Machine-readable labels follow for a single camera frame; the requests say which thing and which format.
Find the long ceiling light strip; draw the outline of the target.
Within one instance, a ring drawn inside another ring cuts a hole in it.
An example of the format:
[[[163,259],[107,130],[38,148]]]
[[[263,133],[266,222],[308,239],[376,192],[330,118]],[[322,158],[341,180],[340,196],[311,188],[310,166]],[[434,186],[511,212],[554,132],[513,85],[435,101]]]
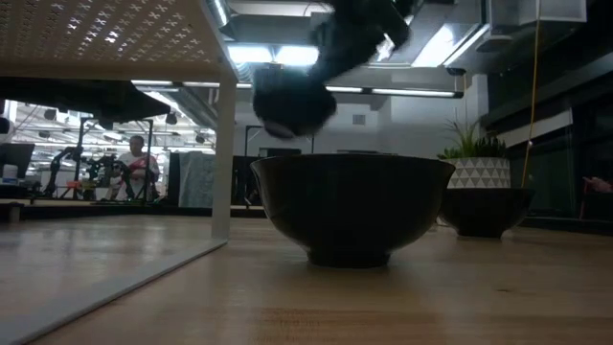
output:
[[[145,89],[178,89],[179,87],[197,87],[197,88],[219,88],[219,82],[211,81],[167,81],[167,80],[133,80],[132,84],[137,88]],[[425,90],[425,89],[400,89],[400,88],[371,88],[371,87],[355,87],[355,86],[333,86],[327,85],[327,90],[332,93],[340,94],[363,94],[363,95],[380,95],[380,96],[398,96],[398,97],[417,97],[417,98],[442,98],[442,99],[461,99],[464,92],[461,91],[442,91],[442,90]]]

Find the potted plant in patterned pot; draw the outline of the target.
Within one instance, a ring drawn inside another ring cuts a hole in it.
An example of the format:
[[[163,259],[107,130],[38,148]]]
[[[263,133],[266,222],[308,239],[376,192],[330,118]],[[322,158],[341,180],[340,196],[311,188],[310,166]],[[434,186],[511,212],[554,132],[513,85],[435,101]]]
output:
[[[437,157],[455,167],[448,189],[496,189],[511,186],[510,161],[506,143],[493,132],[477,136],[479,122],[461,126],[448,121],[446,129],[453,134],[453,145]]]

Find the grey cloth cover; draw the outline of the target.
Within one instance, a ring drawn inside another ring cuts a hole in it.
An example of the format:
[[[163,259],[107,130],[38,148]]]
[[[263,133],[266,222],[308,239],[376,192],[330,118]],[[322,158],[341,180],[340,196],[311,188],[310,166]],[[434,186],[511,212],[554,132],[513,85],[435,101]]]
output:
[[[215,160],[214,155],[200,151],[179,154],[179,207],[213,207]]]

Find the white perforated metal shelf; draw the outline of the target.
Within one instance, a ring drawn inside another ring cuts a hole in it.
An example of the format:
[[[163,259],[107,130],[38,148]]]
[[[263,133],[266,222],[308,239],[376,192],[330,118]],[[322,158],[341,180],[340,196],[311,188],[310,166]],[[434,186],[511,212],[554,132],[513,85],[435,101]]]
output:
[[[0,345],[38,339],[227,243],[238,73],[218,20],[208,0],[0,0],[0,99],[117,120],[160,111],[129,103],[139,82],[219,88],[211,237],[0,323]]]

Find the person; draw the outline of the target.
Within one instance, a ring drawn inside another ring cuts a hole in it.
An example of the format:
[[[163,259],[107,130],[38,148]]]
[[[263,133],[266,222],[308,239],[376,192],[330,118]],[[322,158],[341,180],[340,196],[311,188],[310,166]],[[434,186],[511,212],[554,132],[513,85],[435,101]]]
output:
[[[110,186],[113,188],[113,200],[127,200],[126,183],[122,180],[123,163],[130,170],[129,185],[135,196],[147,197],[152,201],[157,197],[155,183],[159,179],[160,170],[157,160],[144,152],[145,139],[133,135],[129,139],[129,152],[119,156],[112,166]]]

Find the person's hand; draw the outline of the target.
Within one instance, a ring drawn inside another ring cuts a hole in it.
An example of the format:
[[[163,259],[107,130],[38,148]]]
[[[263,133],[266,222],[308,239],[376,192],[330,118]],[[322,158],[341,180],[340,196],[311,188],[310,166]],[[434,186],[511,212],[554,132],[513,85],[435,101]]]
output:
[[[586,186],[597,193],[613,193],[613,184],[599,177],[584,177],[583,181]]]

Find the dark computer monitor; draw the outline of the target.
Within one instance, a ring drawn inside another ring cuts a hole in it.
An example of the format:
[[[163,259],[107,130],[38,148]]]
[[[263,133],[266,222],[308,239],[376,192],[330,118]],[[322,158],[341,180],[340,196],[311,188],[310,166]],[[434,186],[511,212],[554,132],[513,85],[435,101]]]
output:
[[[2,167],[5,164],[11,164],[18,167],[18,178],[24,178],[33,152],[34,144],[0,144],[0,175],[2,174]]]

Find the black aluminium table frame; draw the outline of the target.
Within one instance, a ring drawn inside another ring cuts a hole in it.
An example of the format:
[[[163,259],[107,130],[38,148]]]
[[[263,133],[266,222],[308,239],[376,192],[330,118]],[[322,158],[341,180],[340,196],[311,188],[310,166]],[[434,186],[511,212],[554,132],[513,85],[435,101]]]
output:
[[[207,217],[212,215],[208,208],[178,208],[167,206],[127,206],[115,204],[89,204],[77,205],[30,205],[11,201],[0,203],[0,222],[10,222],[11,217],[19,212],[19,220],[42,219],[73,219],[106,216],[181,216],[181,217]],[[589,234],[613,238],[613,221],[579,220],[574,218],[539,218],[525,217],[519,223],[521,227],[563,231],[578,234]]]

